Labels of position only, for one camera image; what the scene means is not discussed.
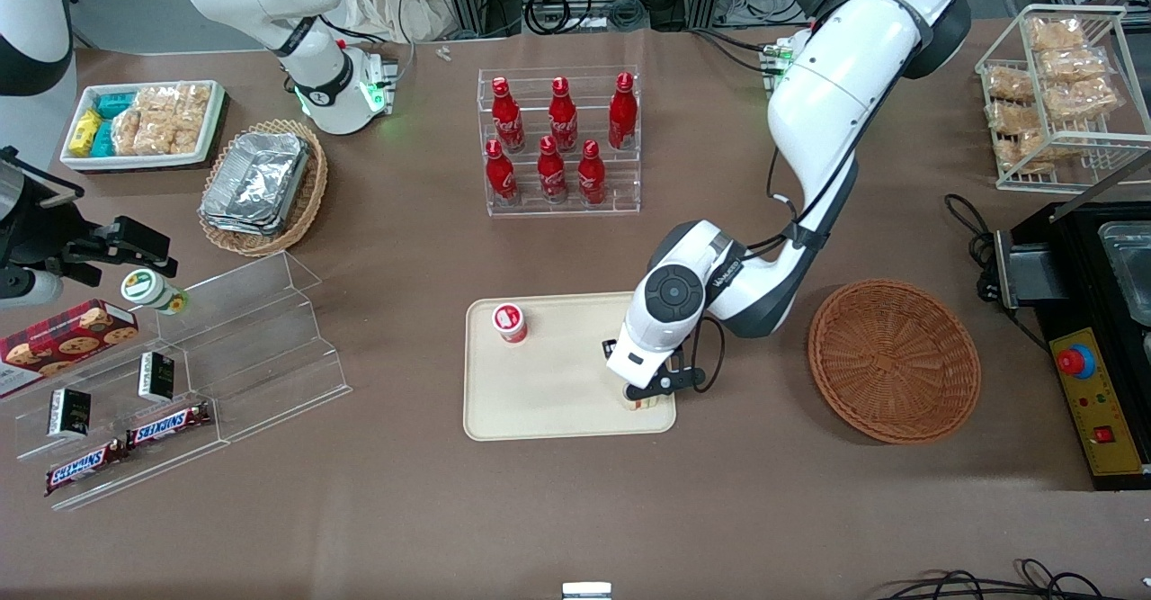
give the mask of brown tablecloth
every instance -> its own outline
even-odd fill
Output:
[[[5,441],[3,595],[555,598],[565,580],[605,579],[620,599],[843,599],[928,569],[1016,579],[1012,560],[1023,556],[1138,594],[1151,575],[1151,498],[1087,492],[1049,358],[975,297],[968,234],[942,203],[959,191],[993,227],[1009,227],[1049,199],[992,187],[971,68],[1004,25],[976,23],[950,66],[894,90],[788,322],[768,339],[732,339],[719,382],[681,395],[671,431],[497,443],[460,426],[465,309],[632,289],[685,220],[707,218],[745,242],[776,233],[785,211],[763,195],[764,91],[689,35],[452,43],[449,63],[421,47],[394,115],[321,136],[331,181],[294,250],[325,280],[317,316],[356,390],[75,512],[48,509],[43,470],[18,465]],[[489,220],[477,71],[592,63],[642,68],[643,211]],[[302,116],[267,52],[79,52],[79,68],[82,84],[221,81],[234,99],[226,139]],[[200,231],[204,177],[82,179],[81,207],[170,235],[176,281],[192,284],[244,263]],[[796,195],[788,169],[776,179]],[[107,268],[96,294],[117,301],[124,273]],[[869,278],[929,289],[975,339],[983,396],[953,438],[882,447],[813,386],[805,345],[816,306]],[[69,284],[60,305],[90,295]],[[45,316],[5,312],[0,329]]]

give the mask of round basket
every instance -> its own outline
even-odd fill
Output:
[[[889,443],[950,435],[980,397],[970,335],[942,302],[902,281],[859,281],[828,297],[811,322],[808,363],[836,413]]]
[[[241,256],[259,258],[285,250],[304,237],[305,231],[312,226],[312,221],[315,220],[315,214],[320,211],[320,199],[323,199],[323,190],[328,185],[328,160],[323,157],[323,149],[320,146],[320,140],[317,139],[315,134],[296,121],[265,121],[265,123],[251,126],[251,128],[241,134],[247,132],[291,132],[306,139],[311,145],[311,154],[308,154],[307,165],[304,166],[304,177],[300,179],[299,190],[296,191],[296,202],[292,203],[291,212],[288,214],[288,225],[279,235],[257,236],[253,234],[237,234],[236,231],[226,231],[222,228],[212,227],[203,219],[200,220],[204,234],[208,236],[208,240],[215,246],[238,252]],[[204,185],[205,191],[212,187],[212,181],[215,179],[216,173],[219,173],[223,158],[228,153],[228,150],[231,150],[231,145],[235,144],[241,134],[228,142],[224,150],[216,157],[216,161],[213,162],[212,170],[208,173],[207,182]]]

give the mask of red bottle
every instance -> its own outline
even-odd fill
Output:
[[[543,199],[554,205],[567,202],[567,182],[564,181],[564,158],[556,152],[556,139],[550,134],[544,134],[540,139],[540,161],[536,165],[540,172],[540,187],[543,189]]]
[[[608,196],[600,145],[593,139],[584,142],[584,158],[579,161],[579,195],[585,205],[602,205]]]
[[[488,142],[485,152],[488,154],[488,184],[495,193],[498,206],[516,206],[519,203],[519,189],[516,187],[516,173],[512,169],[511,160],[504,157],[500,142],[491,139]]]
[[[502,76],[491,79],[491,92],[496,96],[491,104],[496,136],[509,153],[518,153],[524,149],[524,117],[519,113],[519,104],[511,96],[508,79]]]
[[[628,71],[616,76],[616,96],[608,107],[608,144],[616,150],[635,147],[635,117],[640,108],[632,94],[634,86],[635,76]]]
[[[567,79],[564,76],[551,81],[551,107],[548,108],[548,115],[551,117],[551,136],[556,138],[559,152],[570,153],[576,150],[579,137],[576,126],[576,104],[567,93]]]

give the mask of red cookie box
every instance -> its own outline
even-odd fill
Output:
[[[136,317],[91,299],[0,341],[0,398],[139,334]]]

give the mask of small bottle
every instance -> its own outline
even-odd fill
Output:
[[[536,165],[540,172],[540,187],[543,189],[543,199],[554,205],[562,205],[567,202],[567,182],[564,180],[564,158],[556,152],[556,139],[550,134],[544,134],[540,139],[540,161]]]
[[[579,131],[576,123],[576,104],[567,93],[567,79],[556,76],[551,81],[551,105],[548,108],[551,117],[551,136],[556,138],[556,147],[561,153],[576,150]]]
[[[120,284],[120,294],[136,305],[155,309],[160,314],[177,314],[188,307],[188,293],[151,269],[128,273]]]
[[[527,324],[524,321],[524,311],[513,302],[497,306],[491,312],[491,325],[496,327],[500,337],[510,344],[527,339]]]
[[[491,117],[496,123],[496,136],[503,144],[506,152],[514,154],[524,149],[524,117],[519,112],[519,104],[511,96],[508,88],[508,79],[497,76],[491,79],[491,92],[495,94],[495,102],[491,104]]]
[[[616,150],[635,147],[635,119],[639,105],[635,102],[635,76],[622,71],[616,76],[616,96],[608,107],[608,144]]]
[[[603,160],[595,140],[584,142],[584,158],[579,161],[579,195],[587,206],[602,205],[607,199]]]
[[[518,205],[519,189],[516,187],[516,172],[511,166],[511,160],[504,157],[502,145],[491,139],[485,147],[485,152],[488,154],[488,184],[491,184],[496,205],[502,207]]]

